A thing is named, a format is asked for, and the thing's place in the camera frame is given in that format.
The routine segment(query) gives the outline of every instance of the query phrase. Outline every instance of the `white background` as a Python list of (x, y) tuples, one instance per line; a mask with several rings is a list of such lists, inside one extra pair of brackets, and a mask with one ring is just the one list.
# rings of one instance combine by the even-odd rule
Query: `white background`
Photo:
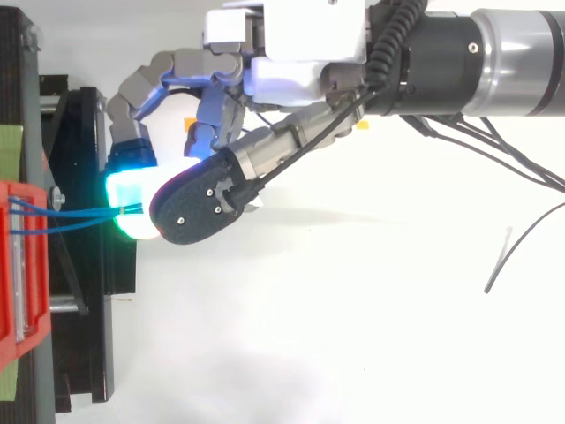
[[(45, 33), (41, 72), (111, 97), (157, 51), (199, 47), (220, 1), (12, 3)], [(565, 10), (433, 2), (509, 6)], [(177, 96), (150, 118), (162, 161), (181, 154), (194, 104)], [(565, 120), (494, 122), (565, 174)], [(562, 197), (398, 118), (371, 126), (307, 157), (222, 234), (140, 243), (138, 293), (113, 303), (116, 394), (75, 397), (57, 422), (564, 422), (565, 212), (483, 293), (506, 228), (516, 238)]]

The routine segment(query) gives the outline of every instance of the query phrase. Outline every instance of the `cable bundle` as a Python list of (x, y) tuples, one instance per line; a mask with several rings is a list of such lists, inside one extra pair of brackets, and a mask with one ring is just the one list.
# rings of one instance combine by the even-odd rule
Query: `cable bundle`
[(92, 227), (101, 223), (106, 223), (108, 221), (112, 221), (118, 216), (122, 215), (135, 215), (135, 214), (142, 214), (143, 209), (141, 204), (138, 205), (131, 205), (126, 206), (123, 208), (93, 208), (93, 209), (85, 209), (85, 210), (76, 210), (76, 211), (69, 211), (69, 212), (56, 212), (55, 210), (49, 210), (44, 208), (38, 208), (35, 205), (22, 201), (20, 199), (10, 197), (8, 198), (8, 202), (11, 205), (17, 205), (22, 208), (23, 210), (11, 208), (9, 210), (10, 215), (17, 215), (17, 216), (46, 216), (48, 218), (64, 218), (64, 219), (80, 219), (84, 218), (86, 221), (82, 223), (76, 223), (72, 225), (65, 225), (62, 227), (57, 228), (50, 228), (46, 230), (38, 230), (38, 231), (10, 231), (12, 235), (20, 235), (20, 236), (38, 236), (43, 234), (57, 234), (60, 232), (67, 232), (67, 231), (76, 231), (82, 230), (84, 228)]
[[(408, 125), (410, 125), (412, 128), (414, 128), (416, 131), (418, 131), (420, 134), (424, 135), (425, 137), (431, 137), (431, 138), (435, 138), (435, 139), (438, 139), (438, 140), (444, 140), (444, 141), (447, 141), (449, 143), (456, 144), (457, 146), (460, 146), (462, 148), (467, 148), (472, 152), (475, 152), (479, 155), (482, 155), (482, 156), (486, 157), (487, 159), (490, 159), (491, 161), (494, 161), (494, 162), (498, 163), (499, 165), (504, 166), (506, 169), (511, 170), (512, 172), (519, 175), (520, 177), (526, 178), (528, 181), (531, 181), (532, 183), (535, 183), (535, 184), (538, 184), (540, 186), (544, 186), (544, 187), (547, 187), (547, 188), (551, 188), (552, 190), (556, 190), (560, 193), (565, 193), (565, 179), (556, 175), (554, 172), (551, 172), (550, 170), (544, 168), (543, 166), (538, 165), (537, 163), (533, 162), (525, 154), (520, 152), (517, 148), (508, 144), (502, 138), (502, 136), (498, 133), (498, 131), (496, 131), (496, 128), (494, 128), (494, 125), (486, 117), (482, 117), (481, 121), (483, 122), (483, 124), (488, 129), (488, 132), (481, 130), (480, 128), (477, 128), (474, 125), (469, 124), (467, 121), (465, 121), (463, 115), (461, 115), (461, 114), (456, 115), (454, 117), (428, 116), (428, 117), (402, 117), (402, 119), (404, 120), (404, 122), (406, 122)], [(532, 172), (538, 178), (535, 178), (533, 176), (530, 176), (530, 175), (520, 171), (519, 169), (510, 165), (509, 163), (502, 161), (502, 159), (499, 159), (496, 156), (488, 154), (487, 152), (481, 150), (480, 148), (475, 148), (474, 146), (467, 144), (463, 141), (460, 141), (460, 140), (454, 139), (452, 137), (448, 137), (448, 136), (439, 134), (437, 131), (435, 131), (429, 125), (429, 123), (427, 122), (428, 119), (432, 120), (434, 122), (437, 122), (441, 125), (445, 125), (445, 126), (451, 128), (453, 130), (460, 132), (460, 133), (468, 135), (468, 136), (470, 136), (470, 137), (472, 137), (472, 138), (474, 138), (478, 141), (481, 141), (482, 143), (487, 144), (487, 146), (498, 150), (499, 152), (502, 152), (506, 155), (511, 156), (518, 163), (520, 163), (526, 170)], [(558, 205), (555, 208), (552, 208), (551, 210), (546, 212), (530, 228), (528, 228), (528, 230), (522, 235), (522, 237), (520, 237), (518, 239), (518, 241), (512, 246), (512, 248), (504, 256), (502, 261), (499, 264), (497, 264), (496, 268), (494, 269), (493, 275), (491, 276), (491, 278), (489, 279), (489, 281), (486, 285), (485, 293), (489, 293), (491, 291), (491, 289), (493, 288), (494, 282), (498, 278), (499, 274), (502, 272), (502, 269), (504, 268), (506, 263), (509, 261), (510, 257), (516, 251), (516, 249), (528, 237), (528, 235), (544, 219), (546, 219), (553, 212), (555, 212), (555, 211), (557, 211), (561, 208), (565, 208), (565, 203), (562, 203), (561, 205)]]

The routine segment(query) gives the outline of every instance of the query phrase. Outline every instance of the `black connector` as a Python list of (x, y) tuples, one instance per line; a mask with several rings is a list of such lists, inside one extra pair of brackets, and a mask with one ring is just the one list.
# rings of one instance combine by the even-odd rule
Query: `black connector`
[(241, 210), (259, 196), (255, 181), (245, 181), (235, 185), (225, 194), (226, 201), (235, 209)]
[(427, 122), (427, 119), (424, 117), (406, 116), (400, 118), (424, 137), (432, 137), (436, 139), (439, 135), (439, 133), (430, 126), (430, 123)]
[(461, 112), (456, 113), (455, 115), (439, 115), (438, 117), (454, 125), (465, 122), (464, 115)]

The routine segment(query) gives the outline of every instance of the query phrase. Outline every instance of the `metal screw head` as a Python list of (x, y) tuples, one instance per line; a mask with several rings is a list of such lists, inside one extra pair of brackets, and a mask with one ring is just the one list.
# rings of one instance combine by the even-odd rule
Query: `metal screw head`
[(478, 53), (478, 44), (476, 42), (472, 42), (471, 44), (469, 44), (469, 52), (472, 53), (473, 55), (476, 55)]
[(51, 189), (51, 207), (56, 212), (61, 210), (61, 207), (67, 202), (64, 194), (61, 193), (61, 189), (57, 186)]
[(43, 31), (38, 26), (31, 25), (24, 29), (22, 43), (24, 47), (33, 51), (33, 53), (43, 49), (44, 41)]
[(108, 105), (108, 99), (106, 97), (101, 97), (98, 99), (98, 111), (100, 113), (106, 113), (107, 105)]

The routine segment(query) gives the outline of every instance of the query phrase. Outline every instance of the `robotic hand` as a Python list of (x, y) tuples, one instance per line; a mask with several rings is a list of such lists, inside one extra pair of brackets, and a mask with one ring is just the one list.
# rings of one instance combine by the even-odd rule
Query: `robotic hand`
[[(565, 115), (565, 12), (426, 7), (250, 0), (211, 11), (203, 50), (157, 54), (109, 102), (108, 171), (156, 166), (140, 120), (174, 86), (200, 97), (185, 155), (204, 160), (150, 207), (168, 241), (191, 244), (234, 223), (268, 182), (365, 114)], [(239, 138), (245, 110), (294, 113)]]

